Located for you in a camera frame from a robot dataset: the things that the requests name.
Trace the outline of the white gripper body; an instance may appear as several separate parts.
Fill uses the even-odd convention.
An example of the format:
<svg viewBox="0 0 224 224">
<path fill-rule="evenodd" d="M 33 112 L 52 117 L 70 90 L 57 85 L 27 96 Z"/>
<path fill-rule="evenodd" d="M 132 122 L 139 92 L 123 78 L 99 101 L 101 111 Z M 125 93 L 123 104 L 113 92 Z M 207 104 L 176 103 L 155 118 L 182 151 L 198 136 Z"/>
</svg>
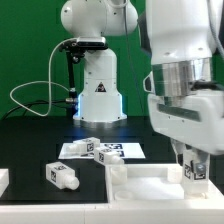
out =
<svg viewBox="0 0 224 224">
<path fill-rule="evenodd" d="M 148 95 L 155 132 L 213 155 L 224 154 L 224 92 L 199 90 L 184 97 L 180 107 L 166 106 Z"/>
</svg>

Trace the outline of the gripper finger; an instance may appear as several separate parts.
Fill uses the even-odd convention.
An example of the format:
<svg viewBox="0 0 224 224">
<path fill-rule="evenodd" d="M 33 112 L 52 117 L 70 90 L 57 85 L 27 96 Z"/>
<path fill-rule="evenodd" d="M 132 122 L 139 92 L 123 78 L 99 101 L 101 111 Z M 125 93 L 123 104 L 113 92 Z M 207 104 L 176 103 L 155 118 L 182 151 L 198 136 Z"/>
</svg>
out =
<svg viewBox="0 0 224 224">
<path fill-rule="evenodd" d="M 197 150 L 195 163 L 196 173 L 205 174 L 207 172 L 208 162 L 209 154 L 204 151 Z"/>
<path fill-rule="evenodd" d="M 173 151 L 175 153 L 176 162 L 179 165 L 183 164 L 183 151 L 185 149 L 185 145 L 182 142 L 179 142 L 175 139 L 171 140 L 171 146 L 173 148 Z"/>
</svg>

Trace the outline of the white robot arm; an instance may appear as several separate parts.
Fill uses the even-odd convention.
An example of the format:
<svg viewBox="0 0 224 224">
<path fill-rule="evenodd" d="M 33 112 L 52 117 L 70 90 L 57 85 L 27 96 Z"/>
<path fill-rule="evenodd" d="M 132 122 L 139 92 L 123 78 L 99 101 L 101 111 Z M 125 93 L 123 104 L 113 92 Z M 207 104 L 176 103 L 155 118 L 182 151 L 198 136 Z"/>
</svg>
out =
<svg viewBox="0 0 224 224">
<path fill-rule="evenodd" d="M 68 60 L 83 62 L 84 89 L 74 118 L 85 123 L 123 119 L 117 61 L 109 36 L 140 32 L 151 57 L 144 81 L 153 129 L 169 137 L 179 156 L 191 152 L 201 173 L 210 155 L 224 154 L 224 89 L 213 80 L 211 57 L 222 49 L 224 0 L 146 0 L 137 13 L 130 0 L 67 0 L 61 10 L 72 34 Z"/>
</svg>

